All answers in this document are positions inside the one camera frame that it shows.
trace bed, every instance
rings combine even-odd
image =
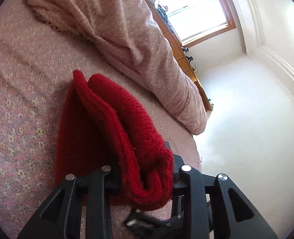
[[[87,79],[101,73],[127,89],[173,153],[200,168],[192,134],[151,92],[114,69],[92,43],[38,21],[25,0],[5,0],[0,7],[0,227],[9,238],[17,237],[54,188],[60,116],[74,69]],[[130,236],[122,225],[129,210],[111,208],[114,238]],[[163,219],[169,214],[170,203],[153,212]]]

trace pink bedspread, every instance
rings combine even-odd
[[[127,89],[173,152],[200,168],[191,133],[152,93],[113,68],[92,44],[39,22],[25,0],[6,0],[0,8],[0,225],[11,239],[54,188],[60,115],[74,69],[87,79],[101,73]],[[130,237],[122,225],[129,209],[111,208],[115,239]],[[169,214],[170,204],[154,212]]]
[[[92,41],[116,69],[156,95],[191,133],[206,113],[195,84],[179,68],[145,0],[27,0],[59,30]]]

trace red beanie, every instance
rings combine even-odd
[[[144,107],[101,74],[87,83],[75,70],[60,123],[56,184],[69,173],[81,177],[104,165],[120,169],[122,199],[133,207],[155,210],[169,200],[172,153]]]

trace wooden window frame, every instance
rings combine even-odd
[[[199,35],[195,36],[192,40],[189,40],[185,43],[182,43],[183,47],[192,47],[200,42],[203,42],[207,39],[210,39],[212,37],[215,37],[219,34],[222,34],[224,32],[227,32],[229,30],[232,30],[236,28],[236,25],[234,23],[234,19],[229,7],[229,4],[227,0],[219,0],[222,10],[224,12],[224,15],[226,16],[227,23],[225,25],[220,25],[215,28],[212,28],[210,30],[204,31],[203,33],[200,33]]]

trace window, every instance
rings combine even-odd
[[[182,45],[190,47],[234,28],[229,8],[225,8],[228,6],[225,0],[158,1],[168,7],[168,20]]]

